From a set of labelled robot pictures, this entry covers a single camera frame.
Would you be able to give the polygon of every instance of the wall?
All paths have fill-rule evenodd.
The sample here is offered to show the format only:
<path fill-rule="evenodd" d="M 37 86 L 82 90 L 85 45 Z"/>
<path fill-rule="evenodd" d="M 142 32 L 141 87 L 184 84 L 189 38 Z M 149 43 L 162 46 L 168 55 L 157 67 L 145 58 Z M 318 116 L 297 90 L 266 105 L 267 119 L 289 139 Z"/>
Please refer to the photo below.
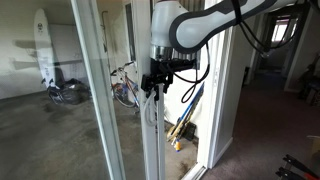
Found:
<path fill-rule="evenodd" d="M 46 89 L 34 50 L 33 21 L 39 8 L 45 9 L 49 23 L 74 24 L 69 1 L 0 1 L 0 99 Z"/>
<path fill-rule="evenodd" d="M 206 70 L 207 66 L 207 57 L 206 53 L 201 54 L 201 62 L 200 62 L 200 70 L 198 71 L 199 79 L 202 77 Z M 183 78 L 189 80 L 195 80 L 195 70 L 187 70 L 180 73 L 178 75 Z M 183 114 L 189 105 L 190 101 L 193 99 L 201 84 L 199 84 L 192 96 L 192 98 L 187 103 L 181 103 L 181 98 L 185 94 L 185 92 L 192 86 L 192 84 L 184 82 L 177 77 L 174 77 L 173 84 L 170 85 L 168 89 L 168 93 L 164 96 L 164 104 L 165 104 L 165 119 L 172 124 L 176 124 L 178 118 Z M 192 115 L 191 122 L 197 125 L 196 136 L 198 137 L 199 127 L 202 126 L 202 123 L 205 123 L 206 119 L 202 117 L 201 110 L 202 106 L 208 104 L 208 100 L 204 100 L 203 96 L 200 102 L 197 105 L 197 108 Z"/>
<path fill-rule="evenodd" d="M 255 23 L 252 17 L 246 22 L 252 28 Z M 250 64 L 253 48 L 245 39 L 240 27 L 233 31 L 233 45 L 230 52 L 230 62 L 227 71 L 227 86 L 222 103 L 222 114 L 217 140 L 217 154 L 226 147 L 233 134 L 233 126 L 237 114 L 238 102 L 241 93 L 245 67 Z"/>
<path fill-rule="evenodd" d="M 262 39 L 264 31 L 266 31 L 266 24 L 268 21 L 268 16 L 266 14 L 257 15 L 254 22 L 253 32 L 256 34 L 257 38 Z M 246 85 L 254 79 L 255 72 L 260 66 L 260 54 L 257 51 L 252 52 L 250 69 L 248 77 L 246 79 Z"/>
<path fill-rule="evenodd" d="M 293 59 L 295 57 L 295 52 L 297 51 L 297 47 L 299 46 L 301 35 L 304 30 L 306 20 L 308 18 L 309 9 L 310 7 L 305 7 L 305 9 L 303 9 L 302 14 L 300 15 L 300 18 L 299 18 L 300 20 L 297 22 L 298 28 L 296 29 L 296 32 L 295 32 L 297 37 L 294 38 L 293 41 L 291 42 L 292 45 L 289 49 L 288 55 L 286 57 L 286 60 L 284 62 L 284 66 L 281 72 L 282 77 L 287 78 L 291 70 Z"/>
<path fill-rule="evenodd" d="M 269 56 L 268 60 L 267 60 L 267 67 L 273 67 L 273 68 L 277 68 L 277 69 L 282 69 L 283 65 L 285 63 L 287 54 L 289 52 L 289 49 L 291 47 L 292 43 L 286 44 L 285 46 L 274 50 L 271 55 Z M 277 46 L 278 42 L 276 43 L 271 43 L 271 46 Z"/>
<path fill-rule="evenodd" d="M 113 71 L 117 67 L 123 66 L 130 62 L 129 56 L 129 40 L 126 25 L 124 5 L 130 1 L 112 1 L 112 0 L 98 0 L 98 10 L 100 17 L 104 13 L 104 23 L 106 25 L 106 38 L 108 58 L 110 62 L 110 69 Z M 130 79 L 137 82 L 137 73 L 134 65 L 126 68 Z M 119 79 L 113 78 L 112 82 L 119 82 Z"/>
<path fill-rule="evenodd" d="M 311 64 L 320 51 L 320 15 L 314 10 L 310 10 L 305 29 L 301 40 L 298 45 L 298 49 L 295 54 L 293 67 L 289 73 L 291 80 L 287 82 L 286 87 L 290 90 L 299 90 L 300 85 L 298 83 L 299 77 L 306 70 L 307 66 Z"/>

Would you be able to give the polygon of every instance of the bicycle wheel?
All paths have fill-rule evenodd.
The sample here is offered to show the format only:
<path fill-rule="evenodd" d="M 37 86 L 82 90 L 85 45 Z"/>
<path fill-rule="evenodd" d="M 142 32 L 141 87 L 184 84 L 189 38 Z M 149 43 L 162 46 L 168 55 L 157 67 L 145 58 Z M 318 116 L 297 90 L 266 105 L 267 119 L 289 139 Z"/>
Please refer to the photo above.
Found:
<path fill-rule="evenodd" d="M 124 84 L 120 83 L 113 86 L 114 97 L 116 97 L 116 99 L 125 107 L 132 108 L 136 104 L 134 100 L 130 100 L 129 97 L 133 98 L 134 96 L 129 89 L 124 90 L 123 86 Z"/>

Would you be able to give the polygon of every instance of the door frame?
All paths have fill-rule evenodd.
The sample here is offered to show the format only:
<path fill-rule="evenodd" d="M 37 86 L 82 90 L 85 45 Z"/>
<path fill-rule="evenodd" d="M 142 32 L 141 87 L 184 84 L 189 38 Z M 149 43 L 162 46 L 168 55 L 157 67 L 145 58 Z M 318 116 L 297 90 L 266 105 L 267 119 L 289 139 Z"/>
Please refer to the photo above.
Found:
<path fill-rule="evenodd" d="M 210 7 L 221 0 L 206 0 L 206 7 Z M 121 155 L 121 148 L 112 103 L 112 94 L 108 91 L 110 80 L 103 78 L 104 83 L 99 84 L 97 78 L 106 77 L 110 74 L 106 66 L 107 56 L 103 50 L 100 21 L 98 8 L 95 1 L 72 0 L 77 29 L 80 36 L 81 48 L 84 55 L 85 65 L 88 70 L 89 82 L 92 87 L 93 101 L 102 144 L 108 164 L 108 170 L 111 179 L 125 179 L 124 166 Z M 151 40 L 151 12 L 150 1 L 132 1 L 134 39 L 136 45 L 136 59 L 139 82 L 143 74 L 150 73 L 149 48 Z M 221 157 L 216 154 L 218 131 L 221 125 L 221 112 L 224 101 L 226 79 L 229 65 L 229 51 L 232 43 L 232 28 L 214 36 L 210 41 L 211 55 L 211 75 L 206 80 L 204 96 L 210 101 L 210 106 L 204 108 L 208 114 L 208 123 L 203 135 L 199 141 L 199 151 L 197 155 L 197 164 L 186 174 L 184 179 L 198 179 L 206 169 L 212 168 L 215 162 Z M 144 108 L 146 94 L 139 91 L 140 108 Z M 145 117 L 141 117 L 142 138 L 145 161 L 146 179 L 158 179 L 159 175 L 157 164 L 157 137 L 154 127 L 148 126 Z"/>
<path fill-rule="evenodd" d="M 85 62 L 108 174 L 111 180 L 125 180 L 119 133 L 110 91 L 110 70 L 103 49 L 96 1 L 71 0 Z"/>

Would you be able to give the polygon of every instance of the surfboard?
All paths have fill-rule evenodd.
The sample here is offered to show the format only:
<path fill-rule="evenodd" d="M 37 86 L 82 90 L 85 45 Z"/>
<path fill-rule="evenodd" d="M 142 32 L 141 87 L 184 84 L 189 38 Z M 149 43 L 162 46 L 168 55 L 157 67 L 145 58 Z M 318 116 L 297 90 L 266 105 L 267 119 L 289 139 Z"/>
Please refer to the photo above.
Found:
<path fill-rule="evenodd" d="M 34 40 L 37 59 L 42 76 L 42 83 L 46 87 L 56 86 L 55 59 L 49 34 L 48 20 L 43 9 L 38 9 L 34 17 Z"/>

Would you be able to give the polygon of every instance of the robotic arm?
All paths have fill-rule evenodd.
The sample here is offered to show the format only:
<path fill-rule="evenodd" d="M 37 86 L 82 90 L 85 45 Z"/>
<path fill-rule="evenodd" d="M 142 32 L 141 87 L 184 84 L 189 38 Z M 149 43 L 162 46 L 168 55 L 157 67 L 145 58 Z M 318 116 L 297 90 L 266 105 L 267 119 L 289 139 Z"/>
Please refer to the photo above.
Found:
<path fill-rule="evenodd" d="M 193 53 L 211 37 L 261 12 L 272 11 L 297 0 L 224 0 L 209 9 L 188 12 L 175 0 L 163 0 L 155 5 L 152 19 L 151 75 L 144 76 L 142 89 L 150 91 L 164 83 L 164 92 L 172 83 L 173 72 L 192 69 Z M 320 0 L 309 0 L 319 10 Z M 173 49 L 189 54 L 188 59 L 173 58 Z"/>

